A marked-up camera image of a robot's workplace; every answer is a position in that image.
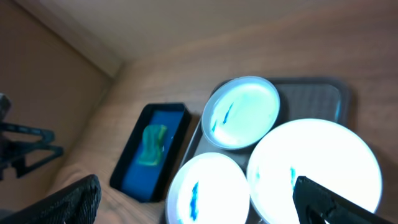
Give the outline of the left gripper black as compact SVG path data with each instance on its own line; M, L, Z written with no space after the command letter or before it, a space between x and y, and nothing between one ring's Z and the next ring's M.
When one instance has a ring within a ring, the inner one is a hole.
M50 145L55 140L53 131L5 123L3 119L11 105L11 100L1 93L1 180L4 178L3 170L9 164L15 168L16 177L20 178L63 155L63 147ZM3 135L4 132L40 136L40 139L33 142L12 141ZM37 149L51 151L53 154L27 166L25 156ZM100 201L100 182L96 175L91 174L23 210L2 218L1 223L93 224Z

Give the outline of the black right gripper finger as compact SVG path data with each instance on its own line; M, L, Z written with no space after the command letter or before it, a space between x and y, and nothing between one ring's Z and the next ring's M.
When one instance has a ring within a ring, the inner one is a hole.
M300 224L392 224L306 176L297 178L293 201Z

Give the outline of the green sponge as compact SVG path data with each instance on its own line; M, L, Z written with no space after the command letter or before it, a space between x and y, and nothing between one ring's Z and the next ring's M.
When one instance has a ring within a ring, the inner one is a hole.
M157 166L161 163L165 151L167 127L163 124L150 124L142 134L143 151L138 163L142 166Z

